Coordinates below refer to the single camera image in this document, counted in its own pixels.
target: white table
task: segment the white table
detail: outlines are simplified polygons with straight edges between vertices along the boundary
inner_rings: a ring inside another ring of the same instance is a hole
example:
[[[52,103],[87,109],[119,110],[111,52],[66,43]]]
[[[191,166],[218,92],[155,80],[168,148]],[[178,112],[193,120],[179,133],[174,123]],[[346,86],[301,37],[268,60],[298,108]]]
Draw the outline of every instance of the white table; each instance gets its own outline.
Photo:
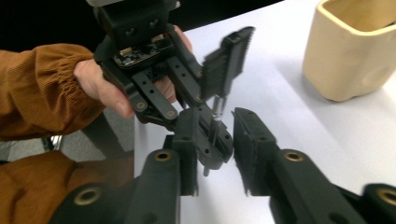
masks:
[[[379,91],[343,103],[327,101],[304,78],[302,63],[318,0],[286,0],[186,32],[198,62],[220,40],[256,28],[245,70],[233,83],[223,122],[233,132],[235,107],[256,112],[281,148],[306,153],[334,184],[361,194],[368,183],[396,186],[396,76]],[[168,132],[135,123],[135,172]],[[199,175],[199,197],[182,197],[182,224],[274,223],[267,197],[244,193],[231,159],[209,177]]]

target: brown corduroy jacket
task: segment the brown corduroy jacket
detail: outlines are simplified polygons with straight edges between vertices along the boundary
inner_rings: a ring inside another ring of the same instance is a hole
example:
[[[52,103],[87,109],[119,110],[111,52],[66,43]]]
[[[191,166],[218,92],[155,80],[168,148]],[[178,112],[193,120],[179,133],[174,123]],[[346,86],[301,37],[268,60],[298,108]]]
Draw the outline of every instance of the brown corduroy jacket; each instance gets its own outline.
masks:
[[[68,134],[96,119],[105,107],[73,74],[77,62],[91,58],[70,44],[0,50],[0,141]],[[48,223],[73,189],[92,182],[118,187],[133,176],[131,156],[75,162],[51,151],[0,165],[0,222]]]

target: human hand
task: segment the human hand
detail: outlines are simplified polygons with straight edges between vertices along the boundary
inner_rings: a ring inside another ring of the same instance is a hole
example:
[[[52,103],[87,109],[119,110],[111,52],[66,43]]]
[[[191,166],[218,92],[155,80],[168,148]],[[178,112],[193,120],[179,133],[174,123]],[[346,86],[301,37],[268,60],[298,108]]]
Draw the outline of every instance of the human hand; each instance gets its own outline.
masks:
[[[191,42],[177,26],[175,26],[175,31],[187,48],[192,50]],[[132,117],[134,111],[129,100],[122,91],[104,79],[103,71],[94,59],[77,63],[74,74],[79,86],[92,99],[99,100],[103,105],[116,110],[126,119]],[[170,103],[176,101],[175,87],[169,77],[163,77],[156,81],[154,85]]]

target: brown sleeve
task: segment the brown sleeve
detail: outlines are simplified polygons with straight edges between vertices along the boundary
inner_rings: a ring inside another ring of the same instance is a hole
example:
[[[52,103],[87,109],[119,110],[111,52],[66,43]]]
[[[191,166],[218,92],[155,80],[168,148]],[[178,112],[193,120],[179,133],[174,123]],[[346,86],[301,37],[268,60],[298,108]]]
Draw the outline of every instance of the brown sleeve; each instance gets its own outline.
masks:
[[[0,165],[2,224],[49,223],[73,189],[88,183],[120,187],[134,178],[134,157],[74,162],[50,151]]]
[[[55,44],[21,53],[0,50],[0,140],[68,134],[105,108],[77,84],[74,68],[92,58],[82,46]]]

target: beige container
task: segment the beige container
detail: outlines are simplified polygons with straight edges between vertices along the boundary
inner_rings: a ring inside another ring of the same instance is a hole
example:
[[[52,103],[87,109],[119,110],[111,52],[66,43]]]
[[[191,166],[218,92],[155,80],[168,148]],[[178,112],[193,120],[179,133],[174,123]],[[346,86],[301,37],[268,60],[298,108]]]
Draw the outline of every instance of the beige container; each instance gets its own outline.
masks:
[[[396,70],[396,0],[322,0],[303,70],[326,98],[346,101],[379,89]]]

